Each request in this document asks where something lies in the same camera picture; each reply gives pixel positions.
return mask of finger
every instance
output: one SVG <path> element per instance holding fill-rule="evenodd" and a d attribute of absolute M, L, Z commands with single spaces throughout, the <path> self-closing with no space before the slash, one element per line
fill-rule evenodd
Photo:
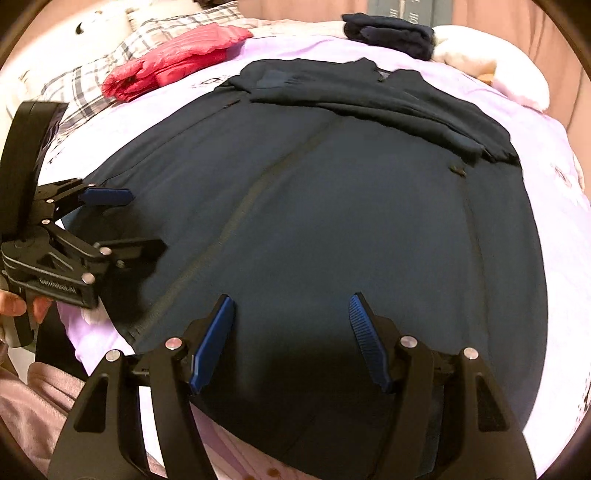
<path fill-rule="evenodd" d="M 33 300 L 33 317 L 37 323 L 41 323 L 45 319 L 52 302 L 53 300 L 47 297 L 37 297 Z"/>
<path fill-rule="evenodd" d="M 27 311 L 27 302 L 9 291 L 0 291 L 0 314 L 19 317 Z"/>

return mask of zipper pull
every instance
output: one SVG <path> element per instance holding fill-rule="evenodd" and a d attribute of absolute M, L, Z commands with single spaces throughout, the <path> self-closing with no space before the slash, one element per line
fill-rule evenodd
<path fill-rule="evenodd" d="M 462 177 L 463 179 L 466 178 L 466 170 L 464 170 L 461 167 L 456 167 L 455 165 L 452 165 L 451 167 L 449 167 L 449 169 L 455 173 L 456 175 L 459 175 L 460 177 Z"/>
<path fill-rule="evenodd" d="M 228 108 L 228 107 L 231 107 L 232 105 L 236 105 L 237 103 L 240 103 L 240 100 L 241 100 L 241 99 L 234 100 L 233 102 L 230 102 L 229 104 L 227 104 L 227 105 L 224 105 L 224 106 L 222 107 L 222 109 L 224 109 L 224 108 Z"/>

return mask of plaid pillow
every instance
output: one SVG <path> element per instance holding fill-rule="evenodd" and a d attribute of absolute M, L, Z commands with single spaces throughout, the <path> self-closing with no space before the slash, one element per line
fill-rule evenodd
<path fill-rule="evenodd" d="M 137 59 L 168 40 L 210 23 L 226 24 L 244 18 L 238 11 L 238 2 L 232 1 L 219 7 L 182 17 L 144 22 L 125 39 L 111 54 L 77 67 L 49 81 L 42 89 L 38 100 L 68 103 L 57 135 L 47 153 L 52 152 L 75 129 L 85 124 L 97 113 L 115 103 L 114 98 L 105 98 L 101 84 L 113 69 Z"/>

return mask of blue gripper pad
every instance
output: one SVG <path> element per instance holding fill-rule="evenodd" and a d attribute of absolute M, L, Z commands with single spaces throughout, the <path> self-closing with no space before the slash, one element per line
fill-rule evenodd
<path fill-rule="evenodd" d="M 388 353 L 379 339 L 369 313 L 357 295 L 353 295 L 349 300 L 349 321 L 371 379 L 384 393 L 390 391 L 394 382 L 388 372 Z"/>
<path fill-rule="evenodd" d="M 129 205 L 134 194 L 128 189 L 87 188 L 78 197 L 81 202 L 89 206 L 124 207 Z"/>
<path fill-rule="evenodd" d="M 209 326 L 203 342 L 193 358 L 193 375 L 189 386 L 193 394 L 197 395 L 212 379 L 228 334 L 234 324 L 235 304 L 228 297 L 217 311 L 216 317 Z"/>

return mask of gray box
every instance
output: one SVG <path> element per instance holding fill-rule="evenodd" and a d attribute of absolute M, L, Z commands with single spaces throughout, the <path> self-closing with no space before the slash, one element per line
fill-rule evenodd
<path fill-rule="evenodd" d="M 453 0 L 435 0 L 433 4 L 432 27 L 451 25 L 453 15 Z"/>
<path fill-rule="evenodd" d="M 368 15 L 400 17 L 400 0 L 368 0 Z"/>
<path fill-rule="evenodd" d="M 402 0 L 404 7 L 402 18 L 406 21 L 418 25 L 431 25 L 433 20 L 433 0 Z"/>

